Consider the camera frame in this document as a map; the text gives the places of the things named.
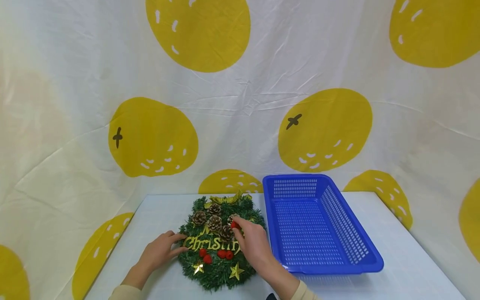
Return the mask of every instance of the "beige sleeve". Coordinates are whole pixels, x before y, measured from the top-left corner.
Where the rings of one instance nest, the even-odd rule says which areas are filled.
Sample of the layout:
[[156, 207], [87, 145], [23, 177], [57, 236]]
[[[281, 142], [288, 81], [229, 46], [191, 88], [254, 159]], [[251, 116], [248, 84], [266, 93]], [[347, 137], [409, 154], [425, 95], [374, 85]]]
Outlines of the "beige sleeve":
[[293, 294], [292, 300], [319, 300], [319, 298], [300, 280], [300, 285], [295, 294]]
[[140, 300], [142, 292], [131, 286], [118, 286], [108, 300]]

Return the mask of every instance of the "gold star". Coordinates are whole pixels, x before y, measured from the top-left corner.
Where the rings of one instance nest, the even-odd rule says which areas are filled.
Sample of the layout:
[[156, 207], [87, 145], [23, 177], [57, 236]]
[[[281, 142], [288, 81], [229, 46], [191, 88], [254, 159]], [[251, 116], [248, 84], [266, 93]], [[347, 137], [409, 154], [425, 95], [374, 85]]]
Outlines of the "gold star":
[[193, 272], [194, 275], [198, 272], [204, 272], [204, 264], [201, 262], [197, 262], [197, 264], [192, 265], [192, 268], [195, 269], [195, 271]]
[[230, 267], [230, 270], [232, 270], [232, 274], [230, 274], [229, 278], [235, 277], [237, 280], [240, 280], [240, 274], [243, 273], [244, 270], [239, 268], [239, 263], [237, 263], [234, 268]]

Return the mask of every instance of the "white table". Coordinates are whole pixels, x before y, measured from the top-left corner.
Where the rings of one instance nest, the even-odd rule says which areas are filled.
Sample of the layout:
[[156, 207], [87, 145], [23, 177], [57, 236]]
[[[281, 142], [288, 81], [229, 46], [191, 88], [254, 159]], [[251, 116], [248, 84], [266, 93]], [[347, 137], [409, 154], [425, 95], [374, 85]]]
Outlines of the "white table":
[[[465, 299], [450, 280], [400, 224], [375, 193], [345, 192], [346, 201], [382, 255], [385, 267], [376, 274], [356, 276], [301, 277], [323, 300]], [[108, 299], [140, 257], [145, 245], [167, 230], [178, 230], [200, 195], [149, 195], [142, 202], [127, 230], [112, 252], [86, 300]], [[266, 219], [263, 194], [252, 194]], [[144, 297], [159, 299], [258, 299], [272, 289], [259, 276], [245, 285], [216, 293], [205, 292], [183, 276], [173, 262], [154, 273], [144, 288]]]

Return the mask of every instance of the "black stem mark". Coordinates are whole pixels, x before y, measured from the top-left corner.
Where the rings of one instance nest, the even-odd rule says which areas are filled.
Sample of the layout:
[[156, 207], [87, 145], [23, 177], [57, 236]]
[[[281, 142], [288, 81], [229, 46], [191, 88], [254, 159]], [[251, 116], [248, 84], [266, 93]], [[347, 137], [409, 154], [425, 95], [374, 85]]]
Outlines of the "black stem mark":
[[120, 140], [123, 139], [123, 136], [120, 134], [121, 127], [117, 129], [117, 134], [113, 136], [113, 140], [116, 141], [117, 149], [119, 148]]
[[292, 125], [298, 125], [299, 124], [299, 119], [301, 118], [301, 114], [296, 115], [294, 118], [288, 118], [288, 123], [287, 125], [287, 130], [292, 127]]

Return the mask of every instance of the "blue plastic basket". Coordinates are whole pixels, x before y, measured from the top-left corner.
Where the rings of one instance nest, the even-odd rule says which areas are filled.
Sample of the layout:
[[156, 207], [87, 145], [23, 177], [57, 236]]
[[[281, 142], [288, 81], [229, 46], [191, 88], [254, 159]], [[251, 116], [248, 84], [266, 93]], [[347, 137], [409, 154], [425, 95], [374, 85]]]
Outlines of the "blue plastic basket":
[[384, 261], [342, 194], [326, 175], [263, 180], [273, 255], [291, 273], [379, 272]]

